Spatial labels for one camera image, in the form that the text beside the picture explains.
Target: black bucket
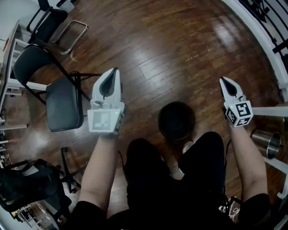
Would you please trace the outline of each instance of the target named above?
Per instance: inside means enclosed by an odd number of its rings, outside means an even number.
[[[195,114],[187,104],[171,102],[160,110],[158,127],[170,141],[184,139],[194,130]]]

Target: black chair seat cushion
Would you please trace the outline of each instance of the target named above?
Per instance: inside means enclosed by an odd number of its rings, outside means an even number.
[[[35,38],[47,43],[59,25],[67,18],[67,16],[68,14],[66,11],[53,9],[48,17],[39,26],[35,34]]]
[[[46,112],[48,129],[51,132],[75,129],[83,124],[81,93],[67,77],[62,77],[46,87]]]

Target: stainless steel bucket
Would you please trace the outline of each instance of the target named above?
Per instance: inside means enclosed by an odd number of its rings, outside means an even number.
[[[268,158],[273,159],[280,149],[281,136],[279,133],[270,133],[262,130],[256,130],[251,139],[256,144],[261,154]]]

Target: brown hardwood floor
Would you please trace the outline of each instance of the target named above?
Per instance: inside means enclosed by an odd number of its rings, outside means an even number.
[[[168,145],[157,126],[161,107],[176,100],[188,103],[194,110],[196,131],[210,126],[226,145],[229,136],[221,110],[221,76],[237,81],[253,106],[275,106],[280,101],[265,54],[221,1],[80,0],[66,23],[72,19],[87,23],[89,29],[71,55],[57,56],[67,71],[101,73],[112,67],[120,69],[127,108],[119,146],[124,161],[129,142],[146,138],[159,148],[172,174],[180,177],[176,167],[180,148]],[[34,81],[48,84],[59,76],[55,68],[49,67]],[[94,82],[83,82],[83,89],[90,95]],[[7,97],[5,108],[9,124],[29,124],[27,129],[6,132],[13,162],[42,158],[56,165],[61,162],[63,146],[69,147],[71,170],[89,159],[97,136],[89,133],[87,120],[79,129],[50,133],[45,107],[26,90],[21,97]],[[277,170],[268,167],[272,201],[281,191],[280,178]],[[241,196],[231,147],[226,190],[228,197]],[[69,196],[73,208],[79,192]],[[127,208],[126,181],[119,159],[108,216]]]

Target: metal trash can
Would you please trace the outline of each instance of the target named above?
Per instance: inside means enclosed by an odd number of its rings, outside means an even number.
[[[70,0],[61,0],[56,5],[59,9],[65,10],[67,13],[74,9],[74,5]]]
[[[270,133],[257,129],[251,135],[251,139],[264,157],[273,159],[278,154],[281,143],[279,133]]]

